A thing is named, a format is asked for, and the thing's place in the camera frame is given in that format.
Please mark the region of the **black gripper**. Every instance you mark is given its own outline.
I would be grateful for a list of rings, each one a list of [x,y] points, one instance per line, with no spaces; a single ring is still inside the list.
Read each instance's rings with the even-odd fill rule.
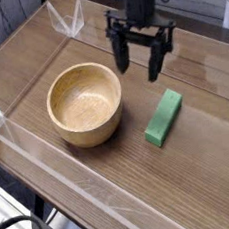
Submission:
[[[151,55],[148,77],[155,82],[162,70],[164,54],[173,49],[174,20],[161,17],[155,12],[155,0],[125,0],[124,10],[108,10],[106,36],[111,39],[117,69],[125,73],[129,67],[128,43],[148,46]],[[132,29],[157,27],[154,36],[132,32]]]

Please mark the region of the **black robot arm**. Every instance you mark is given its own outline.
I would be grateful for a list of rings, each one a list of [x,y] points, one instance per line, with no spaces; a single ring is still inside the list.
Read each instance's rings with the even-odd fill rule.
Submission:
[[[124,10],[107,10],[106,36],[121,73],[129,67],[129,43],[149,47],[148,77],[155,82],[164,57],[173,51],[173,31],[177,23],[155,12],[155,0],[125,0]]]

